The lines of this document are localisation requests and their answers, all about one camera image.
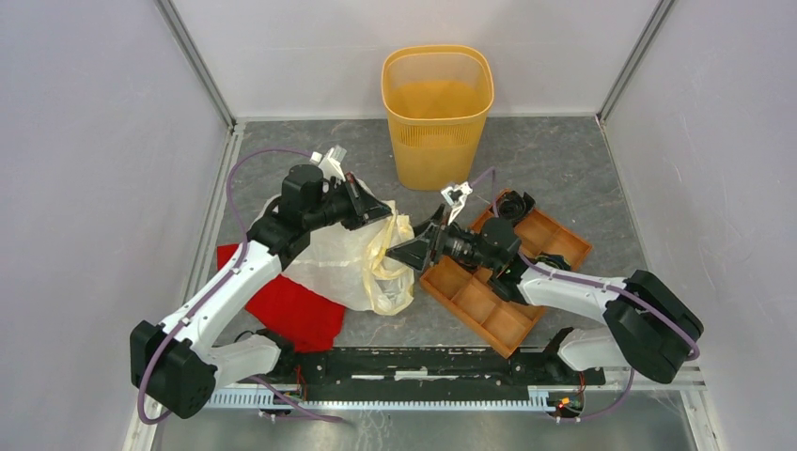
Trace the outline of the cream plastic trash bag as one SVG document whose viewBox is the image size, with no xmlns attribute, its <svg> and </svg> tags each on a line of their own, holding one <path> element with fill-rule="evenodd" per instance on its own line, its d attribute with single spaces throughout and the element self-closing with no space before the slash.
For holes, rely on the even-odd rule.
<svg viewBox="0 0 797 451">
<path fill-rule="evenodd" d="M 360 229 L 331 225 L 314 231 L 282 275 L 350 310 L 395 316 L 406 309 L 414 301 L 414 270 L 387 257 L 386 250 L 414 233 L 396 202 L 386 204 L 386 218 Z"/>
</svg>

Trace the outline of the wooden compartment tray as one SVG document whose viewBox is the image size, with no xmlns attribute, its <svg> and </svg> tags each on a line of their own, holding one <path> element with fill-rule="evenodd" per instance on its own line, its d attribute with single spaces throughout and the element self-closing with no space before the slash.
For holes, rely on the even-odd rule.
<svg viewBox="0 0 797 451">
<path fill-rule="evenodd" d="M 561 255 L 570 263 L 572 271 L 579 269 L 593 249 L 591 243 L 536 206 L 514 226 L 514 231 L 527 258 L 534 259 L 540 253 Z M 545 313 L 543 307 L 502 298 L 504 294 L 520 294 L 515 283 L 525 268 L 526 265 L 515 258 L 510 266 L 494 276 L 486 268 L 467 268 L 444 257 L 423 273 L 420 285 L 499 355 L 508 358 Z"/>
</svg>

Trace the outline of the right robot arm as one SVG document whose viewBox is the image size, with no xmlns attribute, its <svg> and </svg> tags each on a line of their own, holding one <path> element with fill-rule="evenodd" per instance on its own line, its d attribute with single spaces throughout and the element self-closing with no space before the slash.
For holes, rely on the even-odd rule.
<svg viewBox="0 0 797 451">
<path fill-rule="evenodd" d="M 667 384 L 700 355 L 701 320 L 652 272 L 598 277 L 532 259 L 522 252 L 512 223 L 500 217 L 475 231 L 447 223 L 439 208 L 414 231 L 414 238 L 389 248 L 387 257 L 420 272 L 449 257 L 489 271 L 491 291 L 504 302 L 552 307 L 601 324 L 596 331 L 566 333 L 544 355 L 550 381 L 566 383 L 581 370 L 620 364 Z"/>
</svg>

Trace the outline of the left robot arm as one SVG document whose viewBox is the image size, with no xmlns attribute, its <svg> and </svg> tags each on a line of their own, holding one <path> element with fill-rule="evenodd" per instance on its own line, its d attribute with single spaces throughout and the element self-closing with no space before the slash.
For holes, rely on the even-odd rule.
<svg viewBox="0 0 797 451">
<path fill-rule="evenodd" d="M 391 215 L 391 207 L 352 173 L 327 177 L 313 164 L 293 166 L 275 205 L 245 232 L 236 253 L 210 282 L 157 324 L 139 322 L 130 335 L 131 379 L 139 420 L 155 425 L 171 414 L 187 419 L 213 393 L 264 375 L 287 381 L 295 358 L 254 334 L 218 347 L 217 337 L 251 298 L 309 245 L 312 232 L 341 225 L 357 230 Z"/>
</svg>

